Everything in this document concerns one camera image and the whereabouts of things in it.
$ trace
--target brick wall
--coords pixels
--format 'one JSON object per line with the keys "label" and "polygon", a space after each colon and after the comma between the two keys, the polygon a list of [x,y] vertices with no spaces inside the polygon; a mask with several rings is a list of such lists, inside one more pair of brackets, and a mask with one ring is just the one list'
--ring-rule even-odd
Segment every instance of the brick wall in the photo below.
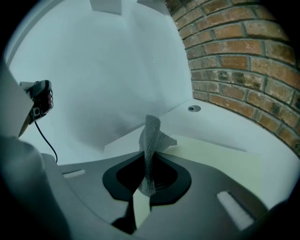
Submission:
{"label": "brick wall", "polygon": [[241,114],[300,156],[300,60],[256,0],[167,0],[193,97]]}

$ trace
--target black cable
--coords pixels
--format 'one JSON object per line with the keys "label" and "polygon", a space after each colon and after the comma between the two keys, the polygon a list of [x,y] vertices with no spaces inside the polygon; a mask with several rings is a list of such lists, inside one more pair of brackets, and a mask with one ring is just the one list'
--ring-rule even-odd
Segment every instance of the black cable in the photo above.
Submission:
{"label": "black cable", "polygon": [[56,156],[56,162],[57,162],[57,154],[56,151],[54,150],[54,148],[51,146],[51,144],[47,141],[47,139],[45,138],[45,136],[42,134],[41,130],[38,127],[38,124],[36,121],[34,121],[35,125],[37,126],[37,129],[39,131],[39,133],[42,135],[43,139],[46,141],[46,143],[48,143],[49,147],[52,149],[52,151],[54,152],[55,156]]}

